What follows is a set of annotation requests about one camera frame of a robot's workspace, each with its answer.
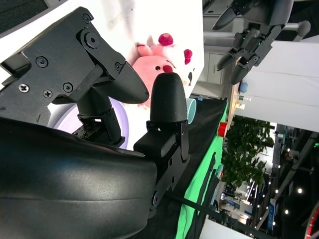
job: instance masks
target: white table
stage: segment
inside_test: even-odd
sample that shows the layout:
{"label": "white table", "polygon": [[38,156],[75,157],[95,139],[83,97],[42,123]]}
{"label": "white table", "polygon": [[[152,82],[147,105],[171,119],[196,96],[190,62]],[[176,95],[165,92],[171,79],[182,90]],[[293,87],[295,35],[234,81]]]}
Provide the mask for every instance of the white table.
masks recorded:
{"label": "white table", "polygon": [[[93,25],[100,35],[131,64],[138,58],[135,45],[157,43],[159,35],[168,32],[178,45],[193,51],[191,63],[184,72],[192,72],[192,84],[185,87],[189,97],[204,66],[202,3],[194,0],[69,0],[16,28],[0,35],[0,62],[14,54],[52,23],[69,14],[79,6],[93,15]],[[8,74],[0,69],[0,82]],[[129,118],[129,144],[146,132],[149,112],[137,106],[125,105]],[[49,107],[52,114],[65,110],[60,106]]]}

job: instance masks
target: red pom-pom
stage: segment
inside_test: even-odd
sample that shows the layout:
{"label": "red pom-pom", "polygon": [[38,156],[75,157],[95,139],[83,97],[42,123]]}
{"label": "red pom-pom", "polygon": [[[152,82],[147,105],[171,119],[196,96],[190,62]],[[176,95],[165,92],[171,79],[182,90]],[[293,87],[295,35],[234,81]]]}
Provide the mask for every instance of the red pom-pom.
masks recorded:
{"label": "red pom-pom", "polygon": [[189,49],[184,50],[184,57],[185,57],[185,65],[190,62],[191,57],[193,56],[193,52]]}
{"label": "red pom-pom", "polygon": [[168,33],[164,33],[159,36],[159,43],[163,46],[169,46],[173,44],[173,38]]}

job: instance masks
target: screw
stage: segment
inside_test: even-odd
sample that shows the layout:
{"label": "screw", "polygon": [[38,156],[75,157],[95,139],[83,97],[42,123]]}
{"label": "screw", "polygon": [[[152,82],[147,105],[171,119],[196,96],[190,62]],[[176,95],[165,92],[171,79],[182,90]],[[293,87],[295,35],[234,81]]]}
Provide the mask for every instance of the screw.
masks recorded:
{"label": "screw", "polygon": [[83,18],[84,22],[87,24],[89,24],[91,22],[91,18],[89,16],[89,14],[87,14],[87,13],[83,14],[82,18]]}
{"label": "screw", "polygon": [[72,92],[72,91],[73,91],[73,86],[72,86],[72,84],[71,84],[71,83],[65,83],[65,84],[63,85],[63,90],[64,90],[65,92],[67,92],[67,93]]}
{"label": "screw", "polygon": [[84,41],[86,45],[92,49],[95,49],[99,46],[99,37],[93,32],[86,33]]}
{"label": "screw", "polygon": [[30,90],[29,86],[26,84],[19,85],[19,91],[22,93],[27,93]]}
{"label": "screw", "polygon": [[258,56],[254,56],[254,57],[253,57],[253,61],[254,61],[254,62],[257,62],[258,60],[259,60],[259,57],[258,57]]}
{"label": "screw", "polygon": [[152,205],[157,206],[159,204],[159,193],[155,192],[152,199]]}
{"label": "screw", "polygon": [[52,91],[50,91],[50,90],[43,91],[43,96],[46,97],[46,98],[51,98],[52,97]]}
{"label": "screw", "polygon": [[44,56],[37,57],[35,62],[41,68],[45,68],[48,66],[48,60]]}
{"label": "screw", "polygon": [[121,69],[121,67],[122,67],[122,65],[120,64],[120,63],[115,63],[115,69],[117,70],[117,71],[119,71],[120,69]]}

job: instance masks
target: red object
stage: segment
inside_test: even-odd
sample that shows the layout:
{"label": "red object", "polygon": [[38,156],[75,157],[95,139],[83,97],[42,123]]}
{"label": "red object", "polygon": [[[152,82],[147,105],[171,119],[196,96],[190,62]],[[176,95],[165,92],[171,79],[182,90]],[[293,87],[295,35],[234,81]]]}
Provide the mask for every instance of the red object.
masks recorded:
{"label": "red object", "polygon": [[159,36],[159,43],[163,46],[169,46],[174,43],[173,37],[169,35],[168,33],[164,33]]}
{"label": "red object", "polygon": [[163,71],[164,72],[173,72],[173,68],[169,65],[163,66]]}
{"label": "red object", "polygon": [[190,62],[191,57],[193,56],[193,52],[189,49],[184,50],[184,57],[185,57],[185,65]]}
{"label": "red object", "polygon": [[224,138],[226,136],[226,133],[227,133],[227,123],[221,122],[218,128],[218,136]]}

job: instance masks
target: plush toy ear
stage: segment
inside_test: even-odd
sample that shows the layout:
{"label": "plush toy ear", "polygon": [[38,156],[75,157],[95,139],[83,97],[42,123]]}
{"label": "plush toy ear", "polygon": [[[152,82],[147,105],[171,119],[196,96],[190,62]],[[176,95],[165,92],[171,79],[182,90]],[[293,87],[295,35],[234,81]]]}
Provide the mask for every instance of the plush toy ear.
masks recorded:
{"label": "plush toy ear", "polygon": [[166,57],[166,51],[161,44],[157,44],[155,46],[151,46],[151,50],[155,56]]}
{"label": "plush toy ear", "polygon": [[154,56],[151,48],[147,45],[138,44],[137,48],[138,48],[138,52],[139,52],[140,56]]}

